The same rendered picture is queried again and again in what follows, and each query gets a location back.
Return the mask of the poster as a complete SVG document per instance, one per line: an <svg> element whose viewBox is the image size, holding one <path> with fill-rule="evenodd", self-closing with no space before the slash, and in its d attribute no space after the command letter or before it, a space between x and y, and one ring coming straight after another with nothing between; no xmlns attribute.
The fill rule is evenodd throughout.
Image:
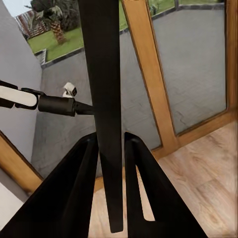
<svg viewBox="0 0 238 238"><path fill-rule="evenodd" d="M124 230L119 0L78 0L111 233Z"/></svg>

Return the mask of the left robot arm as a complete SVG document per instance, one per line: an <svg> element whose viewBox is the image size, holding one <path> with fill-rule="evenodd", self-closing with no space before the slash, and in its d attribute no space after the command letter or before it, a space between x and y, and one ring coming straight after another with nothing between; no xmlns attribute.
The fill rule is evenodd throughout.
<svg viewBox="0 0 238 238"><path fill-rule="evenodd" d="M24 108L40 112L74 117L78 115L94 115L93 106L75 101L72 96L77 94L75 86L68 82L65 86L63 98L47 96L41 91L29 88L18 89L18 86L0 81L0 107L12 109Z"/></svg>

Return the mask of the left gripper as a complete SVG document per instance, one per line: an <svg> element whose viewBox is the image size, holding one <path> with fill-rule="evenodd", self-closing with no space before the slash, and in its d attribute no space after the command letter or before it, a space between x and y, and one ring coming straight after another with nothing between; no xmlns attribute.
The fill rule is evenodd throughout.
<svg viewBox="0 0 238 238"><path fill-rule="evenodd" d="M75 101L74 98L53 96L50 103L50 113L74 117L78 115L94 115L93 106Z"/></svg>

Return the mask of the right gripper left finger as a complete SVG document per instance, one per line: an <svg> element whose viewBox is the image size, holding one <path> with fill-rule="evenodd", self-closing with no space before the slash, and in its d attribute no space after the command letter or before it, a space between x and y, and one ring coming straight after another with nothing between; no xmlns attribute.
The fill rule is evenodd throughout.
<svg viewBox="0 0 238 238"><path fill-rule="evenodd" d="M82 137L1 230L0 238L88 238L97 133Z"/></svg>

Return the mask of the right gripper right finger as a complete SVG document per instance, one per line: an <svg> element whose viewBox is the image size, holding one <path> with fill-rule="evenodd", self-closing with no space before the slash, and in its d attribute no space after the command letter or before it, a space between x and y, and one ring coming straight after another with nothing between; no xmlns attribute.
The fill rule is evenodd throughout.
<svg viewBox="0 0 238 238"><path fill-rule="evenodd" d="M143 140L124 134L128 238L208 238ZM139 170L155 221L144 219Z"/></svg>

